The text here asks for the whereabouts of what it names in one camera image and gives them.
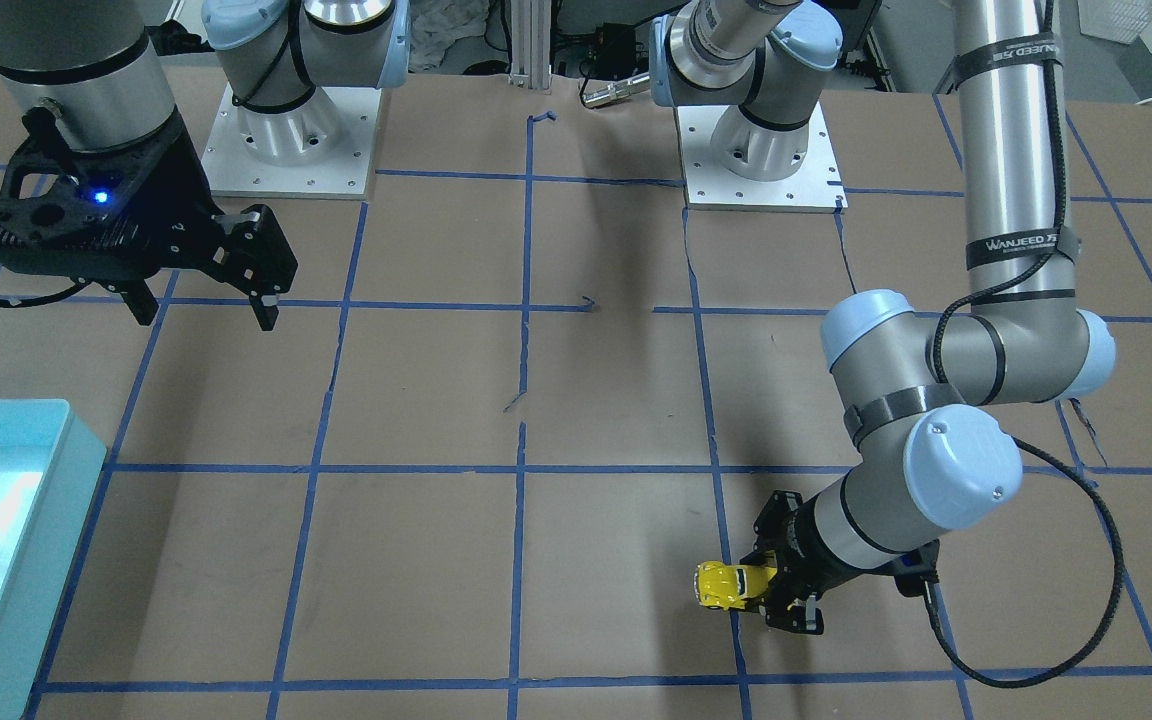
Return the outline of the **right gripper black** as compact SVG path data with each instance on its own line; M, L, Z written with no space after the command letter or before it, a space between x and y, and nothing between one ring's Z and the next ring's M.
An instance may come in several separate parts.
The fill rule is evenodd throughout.
M99 152L71 149L54 111L36 106L22 123L26 141L0 190L6 270L114 285L136 323L152 325L161 305L147 278L211 262L211 278L247 297L260 329L275 328L296 255L268 205L220 214L179 109Z

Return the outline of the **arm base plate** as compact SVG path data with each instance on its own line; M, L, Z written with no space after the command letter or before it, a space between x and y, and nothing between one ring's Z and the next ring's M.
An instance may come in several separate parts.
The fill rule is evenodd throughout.
M685 205L713 211L841 213L849 209L823 105L806 126L755 126L736 106L675 109Z
M385 101L379 88L317 88L300 108L238 108L227 88L200 162L212 194L366 200Z

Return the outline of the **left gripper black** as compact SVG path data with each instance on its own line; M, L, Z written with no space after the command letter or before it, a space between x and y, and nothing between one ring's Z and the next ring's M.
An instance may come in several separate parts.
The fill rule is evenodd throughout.
M751 562L776 570L771 591L759 598L763 623L799 635L826 632L820 598L863 574L893 577L901 594L918 597L916 579L933 577L940 539L902 553L877 568L858 568L827 547L814 520L814 500L776 488L756 516Z

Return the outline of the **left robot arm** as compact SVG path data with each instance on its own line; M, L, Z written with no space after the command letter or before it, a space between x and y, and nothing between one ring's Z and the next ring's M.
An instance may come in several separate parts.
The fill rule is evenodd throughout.
M736 609L786 632L823 632L820 597L861 575L914 593L915 556L1018 492L1020 444L988 406L1079 397L1114 370L1105 320L1076 305L1058 6L954 13L969 291L935 319L901 293L858 291L820 324L859 464L814 497L773 493L735 568Z

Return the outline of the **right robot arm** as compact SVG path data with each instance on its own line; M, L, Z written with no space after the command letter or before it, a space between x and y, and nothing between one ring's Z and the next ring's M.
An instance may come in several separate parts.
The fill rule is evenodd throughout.
M262 329L298 270L274 211L227 214L162 68L211 51L227 74L221 109L260 176L319 168L348 147L333 88L397 88L408 70L406 1L206 1L206 40L147 26L132 1L0 1L0 77L26 141L0 190L0 265L70 287L100 285L147 325L147 278L196 272L241 291Z

